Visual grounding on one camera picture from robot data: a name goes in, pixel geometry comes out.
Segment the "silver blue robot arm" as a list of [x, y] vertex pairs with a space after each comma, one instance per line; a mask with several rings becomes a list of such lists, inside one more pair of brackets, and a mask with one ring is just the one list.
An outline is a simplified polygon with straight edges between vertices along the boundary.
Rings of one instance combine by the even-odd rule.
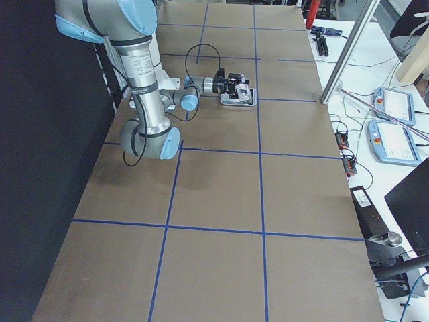
[[169, 160], [176, 155], [180, 131], [166, 117], [171, 107], [194, 111], [201, 93], [221, 96], [223, 105], [252, 107], [256, 90], [242, 74], [170, 78], [163, 70], [156, 40], [157, 15], [152, 1], [56, 1], [58, 31], [85, 42], [108, 40], [116, 49], [137, 117], [120, 132], [125, 153]]

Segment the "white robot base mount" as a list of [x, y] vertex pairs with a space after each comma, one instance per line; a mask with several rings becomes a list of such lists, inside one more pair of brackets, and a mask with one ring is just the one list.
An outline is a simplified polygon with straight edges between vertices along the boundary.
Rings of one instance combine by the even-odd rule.
[[150, 42], [138, 44], [132, 47], [133, 51], [123, 65], [127, 65], [128, 76], [135, 86], [149, 86], [154, 81], [158, 82], [159, 90], [178, 90], [180, 79], [171, 78], [164, 70], [161, 62], [156, 33], [151, 35]]

